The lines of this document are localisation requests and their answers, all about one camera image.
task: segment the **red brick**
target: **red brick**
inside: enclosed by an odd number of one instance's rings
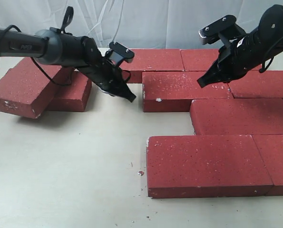
[[[249,71],[229,87],[235,98],[283,98],[283,71]]]
[[[273,180],[267,195],[283,195],[283,135],[255,135],[254,141]]]
[[[190,114],[197,135],[283,134],[281,98],[194,100]]]
[[[150,137],[146,162],[153,198],[262,196],[273,185],[250,135]]]
[[[132,63],[122,63],[121,68],[131,72],[129,83],[142,83],[144,71],[184,71],[179,49],[132,49]]]
[[[62,87],[47,106],[47,111],[84,112],[92,82],[80,72],[73,72],[71,86]]]
[[[218,58],[218,49],[182,49],[180,50],[185,71],[207,71]]]
[[[193,99],[233,98],[224,83],[201,88],[203,72],[144,72],[144,112],[189,112]]]
[[[72,70],[47,65],[42,68],[58,83],[64,83]],[[0,80],[0,112],[37,118],[59,89],[30,58],[24,58]]]

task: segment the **robotic arm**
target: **robotic arm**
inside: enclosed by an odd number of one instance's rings
[[[24,34],[14,25],[0,29],[0,57],[31,57],[44,74],[37,63],[76,68],[102,92],[133,102],[136,96],[128,88],[127,80],[122,78],[119,66],[123,61],[131,63],[134,53],[117,42],[111,42],[103,57],[93,38],[75,37],[65,31],[73,15],[73,8],[68,7],[61,29],[45,29],[35,35]]]
[[[247,72],[262,64],[263,73],[274,56],[283,52],[283,6],[273,5],[262,16],[259,26],[247,34],[236,25],[236,18],[227,15],[199,31],[203,45],[223,42],[217,60],[198,79],[203,88],[209,84],[244,77]]]

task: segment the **white curtain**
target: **white curtain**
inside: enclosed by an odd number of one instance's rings
[[[59,28],[73,6],[67,31],[93,37],[99,47],[115,39],[129,48],[219,48],[202,46],[199,29],[233,14],[250,32],[274,4],[283,0],[0,0],[0,27],[15,24],[30,34]]]

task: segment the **white backdrop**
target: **white backdrop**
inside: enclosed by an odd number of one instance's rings
[[[219,48],[202,46],[199,29],[233,14],[250,32],[273,4],[283,0],[0,0],[0,27],[15,24],[32,34],[59,28],[70,5],[68,31],[94,37],[99,47],[115,39],[129,48]]]

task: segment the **table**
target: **table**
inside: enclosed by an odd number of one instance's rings
[[[20,60],[1,58],[0,78]],[[129,87],[132,104],[94,86],[85,113],[0,113],[0,228],[283,228],[283,197],[148,198],[147,138],[194,130],[189,113],[143,113]]]

